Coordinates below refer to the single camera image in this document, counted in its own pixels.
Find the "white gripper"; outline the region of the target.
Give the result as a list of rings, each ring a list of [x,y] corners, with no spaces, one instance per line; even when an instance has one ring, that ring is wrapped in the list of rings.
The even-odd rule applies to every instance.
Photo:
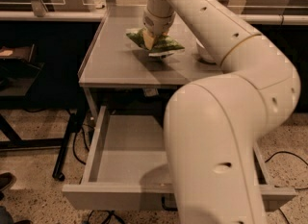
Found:
[[[143,24],[146,29],[142,31],[144,45],[151,50],[156,43],[156,36],[167,33],[175,18],[175,11],[169,10],[166,14],[156,15],[148,8],[143,11]]]

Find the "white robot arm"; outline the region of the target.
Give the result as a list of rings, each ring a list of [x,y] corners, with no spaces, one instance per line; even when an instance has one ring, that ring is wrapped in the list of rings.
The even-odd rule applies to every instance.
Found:
[[[267,224],[253,146],[294,111],[299,75],[262,33],[217,0],[148,0],[147,28],[177,12],[221,74],[169,99],[164,141],[181,224]]]

